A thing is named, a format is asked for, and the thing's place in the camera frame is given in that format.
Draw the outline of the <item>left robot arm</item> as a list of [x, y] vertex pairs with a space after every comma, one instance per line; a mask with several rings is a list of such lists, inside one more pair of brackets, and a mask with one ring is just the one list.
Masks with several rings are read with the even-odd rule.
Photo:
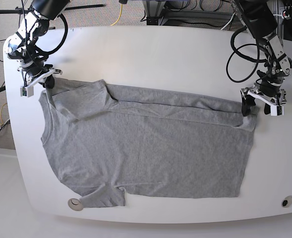
[[[287, 100], [281, 85], [285, 77], [292, 73], [292, 60], [286, 55], [283, 42], [276, 33], [278, 23], [265, 0], [233, 0], [231, 5], [243, 24], [231, 37], [233, 53], [256, 65], [263, 63], [267, 68], [266, 72], [254, 68], [252, 73], [257, 73], [259, 79], [254, 86], [241, 89], [242, 115], [249, 116], [252, 107], [256, 105], [255, 100], [259, 99], [265, 103], [265, 114], [282, 116]], [[248, 31], [255, 40], [255, 59], [235, 47], [236, 36], [244, 31]]]

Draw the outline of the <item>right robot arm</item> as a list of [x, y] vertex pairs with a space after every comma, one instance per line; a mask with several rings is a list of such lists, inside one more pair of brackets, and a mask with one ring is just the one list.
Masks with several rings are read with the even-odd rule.
[[[28, 90], [34, 84], [52, 89], [55, 85], [53, 74], [61, 74], [51, 64], [45, 64], [50, 55], [57, 52], [65, 43], [68, 34], [67, 20], [63, 11], [69, 0], [34, 0], [28, 10], [22, 7], [23, 19], [17, 30], [4, 44], [8, 59], [19, 62], [23, 75], [22, 95], [28, 96]], [[49, 29], [50, 21], [60, 18], [64, 25], [64, 34], [60, 43], [52, 50], [45, 51], [36, 45], [39, 37]]]

